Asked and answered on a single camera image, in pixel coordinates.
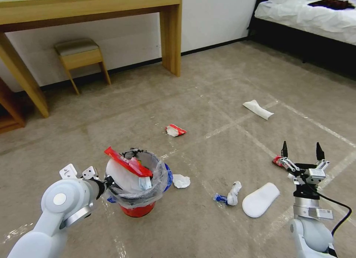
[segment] white wall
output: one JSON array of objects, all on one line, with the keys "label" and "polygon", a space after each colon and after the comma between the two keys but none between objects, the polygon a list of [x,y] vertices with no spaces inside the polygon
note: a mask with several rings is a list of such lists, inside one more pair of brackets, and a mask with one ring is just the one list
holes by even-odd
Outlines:
[{"label": "white wall", "polygon": [[[183,0],[182,51],[198,49],[247,35],[256,0]],[[159,15],[130,16],[8,33],[10,41],[40,86],[66,80],[53,49],[64,40],[92,38],[108,69],[159,58]],[[96,65],[78,69],[74,77],[98,72]],[[0,60],[0,77],[13,91],[22,88]]]}]

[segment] red plastic wrapper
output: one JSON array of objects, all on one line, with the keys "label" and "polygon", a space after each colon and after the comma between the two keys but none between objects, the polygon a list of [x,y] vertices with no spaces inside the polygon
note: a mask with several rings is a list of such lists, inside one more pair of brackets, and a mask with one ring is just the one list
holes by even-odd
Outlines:
[{"label": "red plastic wrapper", "polygon": [[169,124],[167,127],[166,127],[166,131],[167,131],[167,134],[168,135],[171,135],[171,136],[180,136],[182,134],[185,134],[186,131],[184,129],[181,129],[180,127],[174,125],[174,124]]},{"label": "red plastic wrapper", "polygon": [[280,167],[283,167],[283,165],[279,162],[279,159],[281,159],[282,158],[282,156],[276,156],[273,160],[272,160],[272,162],[274,163],[274,164],[276,164],[276,165],[278,165],[278,166],[280,166]]},{"label": "red plastic wrapper", "polygon": [[139,177],[153,176],[153,173],[146,167],[142,166],[135,157],[132,157],[130,160],[128,160],[114,151],[111,147],[107,148],[104,153],[113,158],[117,163],[122,165],[128,171]]}]

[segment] blue plastic wrapper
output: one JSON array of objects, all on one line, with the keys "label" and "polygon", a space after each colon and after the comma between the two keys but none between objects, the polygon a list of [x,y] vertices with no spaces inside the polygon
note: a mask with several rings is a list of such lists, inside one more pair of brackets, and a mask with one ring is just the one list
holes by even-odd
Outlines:
[{"label": "blue plastic wrapper", "polygon": [[169,168],[169,166],[165,163],[166,165],[166,169],[168,171],[168,181],[167,181],[167,186],[165,188],[165,190],[163,192],[165,192],[166,190],[169,189],[169,187],[172,185],[172,182],[173,182],[173,174],[172,174],[172,171],[171,169]]},{"label": "blue plastic wrapper", "polygon": [[227,205],[227,197],[226,196],[215,193],[213,199],[214,199],[214,201],[225,202],[225,204]]}]

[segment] wooden shelf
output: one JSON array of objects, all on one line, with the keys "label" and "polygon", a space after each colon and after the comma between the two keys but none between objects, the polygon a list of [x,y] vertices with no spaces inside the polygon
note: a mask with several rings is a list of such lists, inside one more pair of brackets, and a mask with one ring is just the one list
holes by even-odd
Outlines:
[{"label": "wooden shelf", "polygon": [[5,133],[25,126],[20,107],[13,92],[0,78],[0,133]]}]

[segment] white bedsheet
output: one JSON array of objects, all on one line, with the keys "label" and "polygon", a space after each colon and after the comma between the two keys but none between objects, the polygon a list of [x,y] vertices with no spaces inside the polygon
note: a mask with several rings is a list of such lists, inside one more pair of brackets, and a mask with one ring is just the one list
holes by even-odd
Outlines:
[{"label": "white bedsheet", "polygon": [[318,0],[261,2],[255,17],[356,45],[356,9],[332,10],[308,6],[308,3],[315,1]]}]

